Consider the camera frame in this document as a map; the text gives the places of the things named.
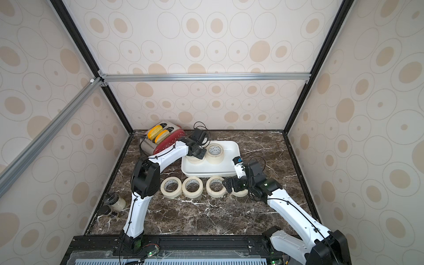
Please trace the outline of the masking tape roll four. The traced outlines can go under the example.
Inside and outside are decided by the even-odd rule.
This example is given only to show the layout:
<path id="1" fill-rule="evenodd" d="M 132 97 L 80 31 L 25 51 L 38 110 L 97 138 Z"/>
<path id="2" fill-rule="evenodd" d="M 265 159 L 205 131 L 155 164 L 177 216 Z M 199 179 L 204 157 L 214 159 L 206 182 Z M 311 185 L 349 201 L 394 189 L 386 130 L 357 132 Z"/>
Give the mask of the masking tape roll four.
<path id="1" fill-rule="evenodd" d="M 224 179 L 220 176 L 213 176 L 206 182 L 206 191 L 213 198 L 223 197 L 227 191 L 223 185 Z"/>

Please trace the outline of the white plastic storage box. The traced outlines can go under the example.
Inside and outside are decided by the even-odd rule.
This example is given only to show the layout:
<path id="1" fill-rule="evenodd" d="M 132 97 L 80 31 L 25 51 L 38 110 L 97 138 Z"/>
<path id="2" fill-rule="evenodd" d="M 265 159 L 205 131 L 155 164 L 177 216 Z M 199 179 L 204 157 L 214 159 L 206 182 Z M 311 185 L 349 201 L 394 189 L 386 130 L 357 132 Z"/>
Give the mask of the white plastic storage box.
<path id="1" fill-rule="evenodd" d="M 224 148 L 224 160 L 218 165 L 210 164 L 206 158 L 198 164 L 193 165 L 188 163 L 185 157 L 182 158 L 181 170 L 187 177 L 209 178 L 213 176 L 234 177 L 233 158 L 240 156 L 240 149 L 234 141 L 211 141 L 210 144 L 219 144 Z"/>

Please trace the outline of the masking tape roll three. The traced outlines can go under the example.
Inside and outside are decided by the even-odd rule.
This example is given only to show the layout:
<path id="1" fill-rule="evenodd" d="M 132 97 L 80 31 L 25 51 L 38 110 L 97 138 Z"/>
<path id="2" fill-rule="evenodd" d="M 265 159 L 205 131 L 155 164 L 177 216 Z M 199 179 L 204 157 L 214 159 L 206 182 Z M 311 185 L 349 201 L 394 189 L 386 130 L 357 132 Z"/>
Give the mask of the masking tape roll three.
<path id="1" fill-rule="evenodd" d="M 196 199 L 203 193 L 203 182 L 198 177 L 188 177 L 182 184 L 183 194 L 190 199 Z"/>

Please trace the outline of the masking tape roll five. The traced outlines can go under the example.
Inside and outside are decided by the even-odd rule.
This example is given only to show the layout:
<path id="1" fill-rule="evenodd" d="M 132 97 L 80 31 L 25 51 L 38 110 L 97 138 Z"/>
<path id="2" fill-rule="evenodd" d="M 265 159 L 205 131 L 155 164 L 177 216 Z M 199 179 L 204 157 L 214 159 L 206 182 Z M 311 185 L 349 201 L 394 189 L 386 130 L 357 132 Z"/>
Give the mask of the masking tape roll five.
<path id="1" fill-rule="evenodd" d="M 161 183 L 161 193 L 165 198 L 174 199 L 182 194 L 182 182 L 177 177 L 168 177 Z"/>

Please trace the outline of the masking tape roll one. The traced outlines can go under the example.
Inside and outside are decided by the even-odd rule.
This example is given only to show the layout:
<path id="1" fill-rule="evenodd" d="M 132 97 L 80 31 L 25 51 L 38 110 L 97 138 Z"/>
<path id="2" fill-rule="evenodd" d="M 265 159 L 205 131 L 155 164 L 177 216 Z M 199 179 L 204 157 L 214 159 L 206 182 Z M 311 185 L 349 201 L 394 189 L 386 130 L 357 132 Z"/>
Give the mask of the masking tape roll one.
<path id="1" fill-rule="evenodd" d="M 202 159 L 199 159 L 199 158 L 194 157 L 194 156 L 186 156 L 186 158 L 185 158 L 185 159 L 186 159 L 186 160 L 188 161 L 188 163 L 190 163 L 190 164 L 198 165 L 198 164 L 202 163 L 202 162 L 205 160 L 205 157 L 204 157 L 204 158 L 202 158 Z"/>

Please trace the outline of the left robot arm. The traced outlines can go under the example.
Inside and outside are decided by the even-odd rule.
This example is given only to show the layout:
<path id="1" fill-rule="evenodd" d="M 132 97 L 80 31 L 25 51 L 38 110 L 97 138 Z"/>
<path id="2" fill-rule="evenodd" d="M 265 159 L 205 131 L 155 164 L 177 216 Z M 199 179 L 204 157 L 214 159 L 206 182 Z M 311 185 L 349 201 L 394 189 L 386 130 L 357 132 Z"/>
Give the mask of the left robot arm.
<path id="1" fill-rule="evenodd" d="M 203 159 L 206 154 L 204 146 L 209 139 L 205 130 L 196 128 L 170 147 L 136 163 L 131 179 L 131 206 L 120 236 L 121 244 L 128 250 L 136 252 L 142 248 L 145 217 L 152 197 L 160 189 L 162 171 L 187 155 Z"/>

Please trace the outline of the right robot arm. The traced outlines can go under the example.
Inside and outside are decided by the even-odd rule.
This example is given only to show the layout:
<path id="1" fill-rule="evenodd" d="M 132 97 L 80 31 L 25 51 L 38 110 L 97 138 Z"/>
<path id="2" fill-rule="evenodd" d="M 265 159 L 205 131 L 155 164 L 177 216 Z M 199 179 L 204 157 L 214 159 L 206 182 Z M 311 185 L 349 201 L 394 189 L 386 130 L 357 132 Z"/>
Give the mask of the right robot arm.
<path id="1" fill-rule="evenodd" d="M 229 193 L 246 191 L 256 202 L 274 209 L 297 232 L 298 238 L 283 230 L 268 236 L 274 250 L 302 265 L 350 265 L 348 241 L 339 230 L 331 231 L 302 209 L 280 183 L 268 178 L 256 160 L 233 159 L 236 176 L 223 181 Z"/>

